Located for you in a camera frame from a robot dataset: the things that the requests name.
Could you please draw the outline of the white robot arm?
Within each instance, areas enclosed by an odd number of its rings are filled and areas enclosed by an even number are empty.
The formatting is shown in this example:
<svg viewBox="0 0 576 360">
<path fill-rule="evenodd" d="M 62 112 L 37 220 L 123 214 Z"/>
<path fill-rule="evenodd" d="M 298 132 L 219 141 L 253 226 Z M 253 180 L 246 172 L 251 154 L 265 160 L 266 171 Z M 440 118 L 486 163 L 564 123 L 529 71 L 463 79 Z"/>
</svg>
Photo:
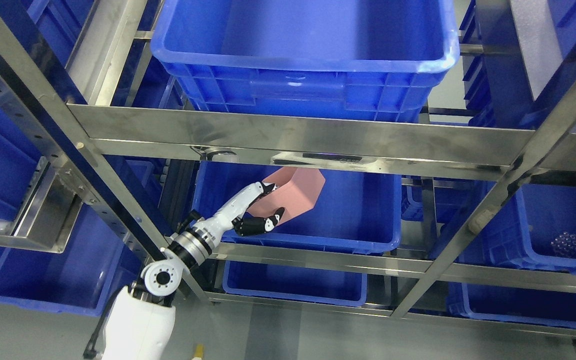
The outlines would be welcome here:
<svg viewBox="0 0 576 360">
<path fill-rule="evenodd" d="M 221 244 L 225 232 L 255 236 L 274 230 L 285 214 L 278 207 L 266 217 L 246 217 L 255 202 L 277 191 L 275 183 L 254 182 L 238 191 L 211 217 L 192 210 L 178 226 L 162 260 L 147 264 L 130 285 L 114 292 L 94 328 L 85 360 L 159 360 L 176 321 L 173 300 L 185 275 Z"/>
</svg>

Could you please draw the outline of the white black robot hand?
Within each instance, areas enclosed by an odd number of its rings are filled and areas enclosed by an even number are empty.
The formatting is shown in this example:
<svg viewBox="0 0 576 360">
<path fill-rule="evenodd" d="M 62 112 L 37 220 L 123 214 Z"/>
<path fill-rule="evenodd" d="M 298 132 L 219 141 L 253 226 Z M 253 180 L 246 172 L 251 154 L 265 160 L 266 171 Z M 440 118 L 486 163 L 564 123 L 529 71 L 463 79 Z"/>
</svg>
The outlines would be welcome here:
<svg viewBox="0 0 576 360">
<path fill-rule="evenodd" d="M 263 217 L 242 218 L 247 209 L 260 196 L 265 197 L 276 191 L 275 183 L 254 182 L 231 197 L 210 218 L 194 224 L 194 237 L 210 247 L 219 245 L 227 231 L 234 230 L 241 237 L 262 235 L 276 228 L 285 214 L 286 208 L 279 207 L 274 214 Z"/>
</svg>

